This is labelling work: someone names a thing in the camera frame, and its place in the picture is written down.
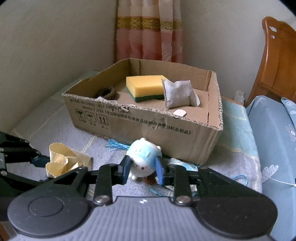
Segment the white cable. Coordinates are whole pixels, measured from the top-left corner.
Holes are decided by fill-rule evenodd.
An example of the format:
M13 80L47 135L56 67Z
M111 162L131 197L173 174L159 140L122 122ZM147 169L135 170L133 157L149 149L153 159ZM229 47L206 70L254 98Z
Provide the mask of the white cable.
M265 176L267 178L270 178L270 179L272 179L272 180L274 180L276 182L279 182L279 183L288 184L288 185L292 185L293 187L296 187L296 184L281 182L281 181L278 181L278 180L273 179L272 177L268 177L268 176L266 176L264 174L262 174L262 176Z

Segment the wooden headboard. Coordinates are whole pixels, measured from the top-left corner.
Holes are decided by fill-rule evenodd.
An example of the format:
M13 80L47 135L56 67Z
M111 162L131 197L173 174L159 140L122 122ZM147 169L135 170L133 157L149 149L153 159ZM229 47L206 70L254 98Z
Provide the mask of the wooden headboard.
M248 106L257 95L296 102L296 31L272 17L262 20L265 48Z

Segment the gray ribbed panel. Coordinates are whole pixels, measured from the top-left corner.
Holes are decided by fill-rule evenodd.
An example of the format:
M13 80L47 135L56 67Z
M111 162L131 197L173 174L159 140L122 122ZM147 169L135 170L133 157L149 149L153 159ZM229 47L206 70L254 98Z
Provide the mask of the gray ribbed panel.
M18 235L13 241L40 241ZM205 229L192 210L172 204L167 197L118 197L94 209L76 230L48 241L226 241ZM260 241L271 240L262 237Z

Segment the gray fabric sachet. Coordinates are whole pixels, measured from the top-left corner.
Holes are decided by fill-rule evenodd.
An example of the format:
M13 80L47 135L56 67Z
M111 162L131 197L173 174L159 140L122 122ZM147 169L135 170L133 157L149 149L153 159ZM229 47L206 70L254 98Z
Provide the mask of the gray fabric sachet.
M199 106L200 100L194 92L190 80L176 81L175 83L168 79L162 79L165 107L167 109L178 106Z

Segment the brown furry object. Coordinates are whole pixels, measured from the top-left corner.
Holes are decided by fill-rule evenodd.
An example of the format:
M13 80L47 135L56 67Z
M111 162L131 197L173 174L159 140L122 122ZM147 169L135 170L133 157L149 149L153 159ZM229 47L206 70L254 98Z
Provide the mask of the brown furry object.
M148 176L148 177L143 177L142 179L143 179L143 181L146 182L148 185L154 185L154 184L156 184L155 177L156 177L156 175L155 175L155 172L154 172L154 173L152 173L150 176Z
M95 98L103 97L106 100L115 100L117 91L113 87L100 89Z

